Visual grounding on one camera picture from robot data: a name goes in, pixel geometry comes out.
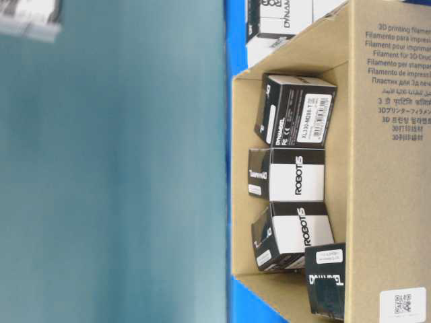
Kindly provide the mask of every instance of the qr code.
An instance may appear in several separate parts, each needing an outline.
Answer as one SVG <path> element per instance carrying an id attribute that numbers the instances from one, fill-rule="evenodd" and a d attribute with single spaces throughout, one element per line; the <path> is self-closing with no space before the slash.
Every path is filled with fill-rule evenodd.
<path id="1" fill-rule="evenodd" d="M 411 312 L 411 294 L 395 295 L 395 314 Z"/>

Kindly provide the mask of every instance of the dynamixel servo box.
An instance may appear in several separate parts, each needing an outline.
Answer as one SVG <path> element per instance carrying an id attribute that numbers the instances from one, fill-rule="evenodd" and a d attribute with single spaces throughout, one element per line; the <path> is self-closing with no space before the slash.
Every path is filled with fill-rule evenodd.
<path id="1" fill-rule="evenodd" d="M 324 149 L 250 149 L 248 193 L 269 201 L 323 201 Z"/>
<path id="2" fill-rule="evenodd" d="M 323 148 L 336 93 L 315 77 L 264 75 L 255 132 L 271 147 Z"/>
<path id="3" fill-rule="evenodd" d="M 306 248 L 305 265 L 311 312 L 344 320 L 345 244 Z"/>
<path id="4" fill-rule="evenodd" d="M 251 233 L 260 271 L 304 268 L 306 247 L 333 243 L 324 202 L 271 203 Z"/>
<path id="5" fill-rule="evenodd" d="M 312 23 L 312 0 L 246 0 L 247 43 L 291 39 Z"/>

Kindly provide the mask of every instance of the teal panel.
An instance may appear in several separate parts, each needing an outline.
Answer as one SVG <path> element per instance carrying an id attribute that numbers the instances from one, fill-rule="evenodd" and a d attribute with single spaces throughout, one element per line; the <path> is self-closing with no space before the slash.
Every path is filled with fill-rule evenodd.
<path id="1" fill-rule="evenodd" d="M 0 322 L 226 320 L 212 2 L 66 0 L 55 44 L 0 36 Z"/>

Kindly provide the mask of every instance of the barcode label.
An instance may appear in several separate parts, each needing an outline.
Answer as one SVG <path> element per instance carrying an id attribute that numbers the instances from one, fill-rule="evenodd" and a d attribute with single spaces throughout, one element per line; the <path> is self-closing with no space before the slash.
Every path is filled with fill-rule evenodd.
<path id="1" fill-rule="evenodd" d="M 398 289 L 380 293 L 380 323 L 423 323 L 425 321 L 425 288 Z"/>
<path id="2" fill-rule="evenodd" d="M 323 142 L 331 102 L 332 96 L 329 94 L 305 95 L 297 142 Z"/>
<path id="3" fill-rule="evenodd" d="M 271 251 L 267 250 L 264 253 L 262 253 L 259 257 L 256 258 L 257 265 L 260 267 L 263 264 L 266 264 L 268 261 L 271 260 Z"/>

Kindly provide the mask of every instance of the sticker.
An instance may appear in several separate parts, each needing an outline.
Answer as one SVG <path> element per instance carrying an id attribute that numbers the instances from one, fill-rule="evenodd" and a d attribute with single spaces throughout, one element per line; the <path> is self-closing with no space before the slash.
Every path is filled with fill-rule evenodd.
<path id="1" fill-rule="evenodd" d="M 248 191 L 251 194 L 262 195 L 262 188 L 260 186 L 257 186 L 257 185 L 249 184 L 248 185 Z"/>
<path id="2" fill-rule="evenodd" d="M 332 96 L 329 94 L 305 95 L 297 142 L 321 143 L 323 141 L 331 102 Z"/>
<path id="3" fill-rule="evenodd" d="M 299 258 L 297 261 L 293 262 L 285 269 L 302 269 L 305 268 L 305 257 Z"/>
<path id="4" fill-rule="evenodd" d="M 426 289 L 411 288 L 380 293 L 380 323 L 426 321 Z"/>
<path id="5" fill-rule="evenodd" d="M 316 262 L 318 264 L 337 264 L 343 262 L 343 250 L 319 251 L 316 253 Z"/>
<path id="6" fill-rule="evenodd" d="M 259 257 L 257 257 L 257 265 L 260 267 L 263 264 L 267 263 L 271 260 L 271 252 L 269 250 L 262 253 Z"/>
<path id="7" fill-rule="evenodd" d="M 272 132 L 274 129 L 274 121 L 275 121 L 275 106 L 272 104 L 271 109 L 269 110 L 269 120 L 268 120 L 268 127 L 267 127 L 267 143 L 271 144 L 272 140 Z"/>

